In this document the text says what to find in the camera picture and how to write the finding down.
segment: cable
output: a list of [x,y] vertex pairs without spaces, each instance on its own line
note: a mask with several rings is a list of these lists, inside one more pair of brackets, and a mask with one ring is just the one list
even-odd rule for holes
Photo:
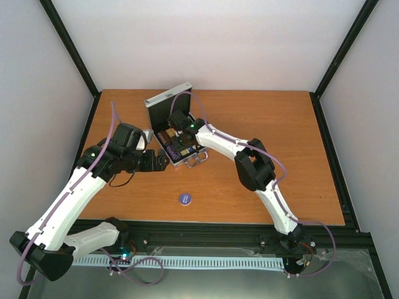
[[309,259],[309,261],[311,261],[312,260],[312,258],[313,258],[313,249],[311,249],[306,243],[303,243],[303,242],[301,242],[301,244],[302,244],[302,246],[303,247],[305,247],[306,248],[306,252],[310,252],[310,254],[311,254],[311,256],[310,256],[310,259]]
[[274,162],[276,162],[276,163],[281,167],[281,169],[282,169],[282,176],[274,182],[274,184],[272,185],[272,191],[273,191],[273,193],[274,193],[274,197],[276,198],[276,200],[277,200],[279,206],[281,207],[281,209],[283,210],[284,214],[287,215],[288,218],[289,218],[290,220],[292,220],[292,221],[294,221],[294,222],[296,222],[296,223],[298,223],[298,224],[303,224],[303,225],[307,225],[307,224],[318,224],[318,225],[321,225],[322,227],[324,227],[324,228],[326,229],[327,233],[330,235],[331,242],[332,242],[332,247],[333,247],[333,249],[334,249],[334,250],[333,250],[333,254],[332,254],[331,260],[328,262],[328,264],[327,264],[324,268],[322,268],[322,269],[320,269],[320,270],[318,270],[318,271],[316,271],[316,272],[314,272],[314,273],[312,273],[312,274],[299,275],[299,277],[311,277],[311,276],[314,276],[314,275],[316,275],[316,274],[318,274],[318,273],[321,273],[321,272],[327,270],[327,269],[331,266],[332,262],[334,261],[335,253],[336,253],[336,251],[337,251],[336,246],[335,246],[335,239],[334,239],[334,237],[333,237],[333,235],[332,235],[332,233],[331,233],[331,230],[330,230],[324,223],[322,223],[322,222],[320,222],[320,221],[299,221],[298,219],[293,218],[293,217],[290,215],[290,213],[288,213],[287,209],[286,209],[286,208],[284,207],[284,205],[282,204],[282,202],[281,202],[281,200],[280,200],[280,197],[279,197],[279,195],[278,195],[277,192],[276,192],[276,186],[277,186],[277,184],[278,184],[279,182],[281,182],[283,179],[285,179],[286,176],[287,176],[287,170],[286,170],[286,168],[284,167],[284,165],[283,165],[276,157],[274,157],[273,155],[269,154],[267,151],[264,151],[264,150],[262,150],[262,149],[260,149],[260,148],[257,148],[257,147],[255,147],[255,146],[249,145],[249,144],[247,144],[247,143],[239,142],[239,140],[232,139],[232,138],[230,138],[230,137],[228,137],[228,136],[226,136],[226,135],[224,135],[224,134],[221,134],[221,133],[217,132],[215,129],[212,129],[212,128],[209,126],[208,120],[206,119],[206,113],[205,113],[204,105],[201,103],[201,100],[198,98],[198,96],[195,95],[193,92],[184,91],[184,92],[181,92],[181,93],[178,93],[177,95],[175,95],[175,97],[174,97],[174,99],[173,99],[173,101],[172,101],[171,107],[170,107],[170,114],[173,113],[173,107],[175,106],[175,102],[176,102],[177,98],[178,98],[180,95],[183,95],[183,94],[191,95],[191,96],[197,101],[199,107],[201,108],[202,116],[203,116],[203,118],[204,118],[205,127],[206,127],[210,132],[212,132],[212,133],[215,134],[216,136],[218,136],[218,137],[220,137],[220,138],[222,138],[222,139],[224,139],[224,140],[227,140],[227,141],[229,141],[229,142],[231,142],[231,143],[237,144],[237,145],[239,145],[239,146],[244,146],[244,147],[249,148],[249,149],[251,149],[251,150],[257,151],[258,153],[264,154],[265,156],[271,158]]
[[[115,119],[116,119],[116,109],[115,109],[115,104],[114,102],[112,102],[112,120],[111,120],[111,125],[110,125],[110,129],[108,131],[108,136],[107,139],[105,140],[104,146],[101,149],[99,155],[97,156],[97,158],[94,160],[93,164],[90,165],[90,167],[86,170],[86,172],[69,188],[69,190],[72,192],[79,184],[80,182],[83,181],[83,179],[93,170],[93,168],[97,165],[97,163],[100,161],[101,157],[104,155],[105,151],[107,150],[107,146],[110,143],[111,137],[112,137],[112,133],[113,133],[113,129],[115,126]],[[50,218],[54,215],[55,211],[59,208],[59,206],[63,203],[63,201],[68,197],[68,195],[71,192],[65,192],[64,195],[62,195],[62,197],[60,198],[60,200],[54,205],[54,207],[51,209],[51,211],[48,213],[48,215],[46,216],[46,218],[43,220],[42,224],[39,227],[39,230],[43,230],[43,228],[47,225],[48,221],[50,220]],[[32,237],[32,239],[28,242],[28,244],[26,245],[23,253],[21,254],[21,258],[19,259],[18,262],[18,267],[17,267],[17,281],[20,285],[23,286],[28,286],[28,285],[32,285],[33,283],[36,283],[37,281],[39,281],[40,278],[37,279],[33,279],[30,282],[24,282],[22,279],[22,266],[24,265],[24,261],[26,258],[27,253],[29,252],[29,250],[31,249],[33,243],[36,241],[36,239],[39,236],[39,232],[35,233]]]
[[115,118],[119,121],[119,123],[123,123],[123,121],[119,117],[117,109],[115,108],[115,103],[111,102],[111,105],[112,105],[112,109],[115,110]]
[[132,246],[133,249],[133,256],[135,256],[137,254],[137,249],[135,246],[135,241],[129,241],[129,245]]
[[[145,257],[144,259],[138,260],[137,262],[135,262],[133,265],[131,265],[130,267],[126,268],[125,270],[122,270],[119,266],[116,260],[113,259],[113,257],[104,249],[104,248],[100,248],[100,250],[106,254],[106,256],[110,259],[111,261],[111,265],[114,265],[116,269],[118,269],[118,272],[121,273],[124,277],[126,277],[127,279],[129,279],[131,282],[135,283],[136,285],[141,285],[141,286],[146,286],[149,287],[150,285],[154,285],[156,283],[158,283],[162,277],[163,277],[163,265],[162,262],[159,259],[156,259],[154,257]],[[137,280],[132,279],[131,277],[126,275],[126,272],[131,271],[133,268],[135,268],[137,265],[141,264],[142,262],[146,261],[146,260],[153,260],[156,263],[159,264],[159,266],[161,267],[161,274],[160,276],[154,280],[153,282],[149,282],[149,283],[142,283],[142,282],[138,282]]]
[[[306,255],[310,255],[310,259],[312,259],[313,253],[308,249],[308,247],[305,247],[305,248],[306,248]],[[305,256],[305,255],[304,255],[304,257],[302,257],[302,258],[300,259],[300,260],[302,261],[302,263],[303,263],[303,267],[302,267],[302,270],[298,272],[298,275],[301,274],[303,271],[305,271],[305,269],[307,268],[307,266],[310,265],[310,259],[307,260],[307,256]]]
[[112,177],[112,179],[109,181],[108,185],[109,185],[110,187],[123,187],[124,185],[127,185],[127,184],[133,179],[134,175],[135,175],[135,173],[132,173],[132,175],[130,176],[130,178],[129,178],[126,182],[124,182],[123,184],[111,185],[112,182],[113,182],[113,180],[117,177],[117,175],[114,174],[113,177]]

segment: gray floor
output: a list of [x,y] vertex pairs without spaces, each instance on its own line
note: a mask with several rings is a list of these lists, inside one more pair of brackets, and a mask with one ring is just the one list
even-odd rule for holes
[[[325,265],[315,257],[306,272]],[[150,281],[156,269],[136,269],[133,277]],[[152,287],[139,287],[125,278],[109,276],[100,267],[72,267],[56,282],[34,285],[30,299],[54,298],[383,298],[365,252],[341,251],[332,266],[312,278],[290,278],[260,270],[166,270]]]

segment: black metal frame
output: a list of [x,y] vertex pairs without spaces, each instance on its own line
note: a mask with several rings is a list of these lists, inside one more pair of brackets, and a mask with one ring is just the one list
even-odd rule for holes
[[[51,22],[57,30],[65,47],[67,48],[72,60],[78,68],[84,82],[87,84],[94,100],[90,110],[89,119],[85,126],[82,139],[76,154],[75,163],[80,158],[87,135],[92,124],[92,120],[99,104],[101,93],[95,87],[89,72],[87,71],[79,53],[77,52],[72,39],[70,38],[65,26],[63,25],[51,0],[40,0],[46,10]],[[310,92],[310,99],[314,107],[315,117],[319,126],[323,140],[327,159],[329,161],[335,188],[339,197],[342,213],[345,219],[345,226],[330,227],[339,249],[367,249],[374,269],[377,273],[380,286],[385,298],[392,298],[388,283],[385,279],[380,260],[375,250],[372,237],[369,233],[360,232],[353,205],[345,184],[345,179],[339,165],[337,154],[334,149],[329,128],[324,118],[320,98],[327,88],[332,77],[336,73],[339,65],[349,51],[351,45],[358,36],[367,18],[372,13],[378,0],[366,0],[360,10],[356,20],[351,26],[342,45],[337,51],[333,61],[328,67],[325,75],[320,81],[315,92]],[[100,221],[77,220],[72,226],[70,233],[76,233],[93,226]],[[251,249],[264,254],[273,253],[277,256],[288,257],[288,254],[279,247],[273,246],[276,233],[273,225],[229,225],[229,224],[191,224],[191,223],[168,223],[168,222],[136,222],[126,221],[134,232],[134,239],[139,251],[148,252],[155,247],[162,246],[185,246],[185,247],[240,247]],[[328,233],[322,227],[306,227],[307,235],[311,235],[319,248],[331,248],[331,241]],[[261,245],[261,241],[266,241],[266,245]]]

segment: wooden panel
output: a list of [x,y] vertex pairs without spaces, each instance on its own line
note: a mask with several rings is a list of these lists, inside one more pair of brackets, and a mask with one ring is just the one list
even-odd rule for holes
[[[143,101],[162,90],[104,90],[85,147],[106,137],[111,101],[121,119],[149,128]],[[287,168],[280,188],[293,213],[301,220],[344,225],[313,108],[307,92],[197,90],[208,121],[230,135],[260,139],[268,152]],[[195,102],[195,117],[202,117]],[[150,148],[159,148],[154,141]],[[282,174],[276,169],[277,176]],[[115,184],[128,179],[121,174]],[[178,196],[192,195],[189,206]],[[91,200],[84,219],[115,216],[126,220],[196,221],[272,224],[260,199],[238,180],[234,163],[210,150],[209,160],[192,169],[169,166],[162,173],[137,173],[130,184],[106,186]]]

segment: white wall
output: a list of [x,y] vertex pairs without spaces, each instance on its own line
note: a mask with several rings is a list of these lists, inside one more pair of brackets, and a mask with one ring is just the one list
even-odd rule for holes
[[17,298],[8,240],[65,184],[92,97],[38,1],[1,1],[0,13],[0,294]]
[[363,231],[399,298],[399,3],[380,1],[321,103]]
[[54,0],[99,88],[315,90],[364,0]]

